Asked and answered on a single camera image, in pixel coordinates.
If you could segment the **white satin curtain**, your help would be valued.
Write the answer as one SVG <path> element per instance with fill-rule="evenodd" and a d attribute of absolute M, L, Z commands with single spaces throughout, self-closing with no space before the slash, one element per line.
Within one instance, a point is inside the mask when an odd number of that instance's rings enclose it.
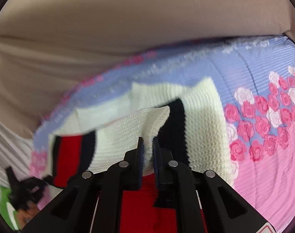
<path fill-rule="evenodd" d="M 29 176 L 32 151 L 31 139 L 20 137 L 0 123 L 0 185 L 9 186 L 5 170 L 9 166 L 17 178 Z"/>

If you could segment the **pink floral quilt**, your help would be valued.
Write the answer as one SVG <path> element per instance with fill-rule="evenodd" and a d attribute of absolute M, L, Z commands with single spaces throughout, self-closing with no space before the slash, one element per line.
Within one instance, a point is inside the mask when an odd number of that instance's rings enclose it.
<path fill-rule="evenodd" d="M 180 98 L 209 77 L 220 96 L 235 190 L 277 232 L 295 226 L 295 44 L 287 36 L 234 38 L 130 57 L 67 93 L 34 134 L 42 176 L 55 134 L 77 134 Z"/>

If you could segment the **beige bed sheet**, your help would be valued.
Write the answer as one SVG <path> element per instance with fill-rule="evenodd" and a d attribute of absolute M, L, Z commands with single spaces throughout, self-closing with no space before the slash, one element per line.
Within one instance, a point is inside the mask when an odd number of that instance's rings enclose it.
<path fill-rule="evenodd" d="M 0 122 L 30 138 L 63 93 L 165 44 L 286 34 L 295 0 L 0 0 Z"/>

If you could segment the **white red black knit sweater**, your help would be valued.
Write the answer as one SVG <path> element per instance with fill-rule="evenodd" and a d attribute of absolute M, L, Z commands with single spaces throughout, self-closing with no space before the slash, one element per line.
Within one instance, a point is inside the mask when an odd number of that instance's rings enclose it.
<path fill-rule="evenodd" d="M 192 170 L 213 170 L 233 183 L 222 103 L 211 78 L 191 87 L 134 83 L 123 96 L 78 110 L 50 136 L 44 172 L 65 188 L 86 170 L 107 170 L 142 141 L 143 187 L 124 193 L 121 232 L 177 232 L 175 210 L 152 205 L 154 139 Z"/>

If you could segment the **green plush pillow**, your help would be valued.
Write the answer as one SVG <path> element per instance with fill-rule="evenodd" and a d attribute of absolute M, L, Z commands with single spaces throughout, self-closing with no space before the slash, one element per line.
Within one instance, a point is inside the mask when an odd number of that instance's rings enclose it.
<path fill-rule="evenodd" d="M 5 222 L 12 230 L 19 230 L 19 224 L 17 221 L 17 211 L 10 204 L 8 195 L 11 193 L 11 189 L 0 186 L 1 200 L 0 200 L 0 214 Z"/>

